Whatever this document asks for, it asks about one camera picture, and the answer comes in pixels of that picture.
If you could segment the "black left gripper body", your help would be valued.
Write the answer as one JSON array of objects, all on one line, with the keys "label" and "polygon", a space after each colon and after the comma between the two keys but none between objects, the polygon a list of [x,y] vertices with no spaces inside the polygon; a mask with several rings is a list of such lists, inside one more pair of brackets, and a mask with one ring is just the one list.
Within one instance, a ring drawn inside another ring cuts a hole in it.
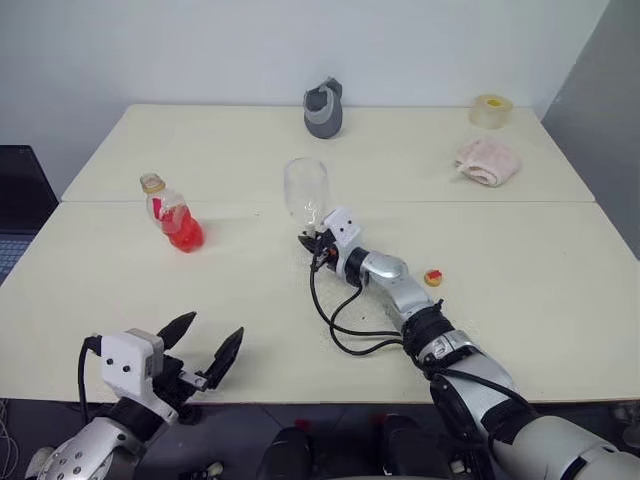
[{"label": "black left gripper body", "polygon": [[152,380],[153,392],[173,409],[181,409],[197,392],[206,391],[209,380],[201,372],[189,372],[184,362],[164,354],[162,370]]}]

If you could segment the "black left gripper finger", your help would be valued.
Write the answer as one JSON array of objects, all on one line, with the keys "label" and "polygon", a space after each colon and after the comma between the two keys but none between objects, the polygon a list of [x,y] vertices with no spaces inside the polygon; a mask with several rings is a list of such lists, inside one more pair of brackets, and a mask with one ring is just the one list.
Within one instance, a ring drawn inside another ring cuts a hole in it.
[{"label": "black left gripper finger", "polygon": [[157,337],[162,340],[162,355],[165,355],[166,351],[171,350],[182,339],[196,315],[195,311],[182,314],[171,320],[157,333]]},{"label": "black left gripper finger", "polygon": [[228,336],[216,351],[214,361],[202,374],[206,379],[206,390],[215,390],[233,366],[239,353],[243,336],[244,328],[240,327]]}]

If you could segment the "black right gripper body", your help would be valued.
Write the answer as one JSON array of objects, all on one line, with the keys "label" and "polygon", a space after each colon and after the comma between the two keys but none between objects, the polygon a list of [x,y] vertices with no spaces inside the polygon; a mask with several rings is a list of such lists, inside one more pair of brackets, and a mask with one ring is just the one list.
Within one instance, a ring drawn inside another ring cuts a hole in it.
[{"label": "black right gripper body", "polygon": [[312,262],[314,270],[319,270],[326,266],[330,270],[335,270],[339,259],[336,246],[336,239],[330,230],[316,232],[311,241]]}]

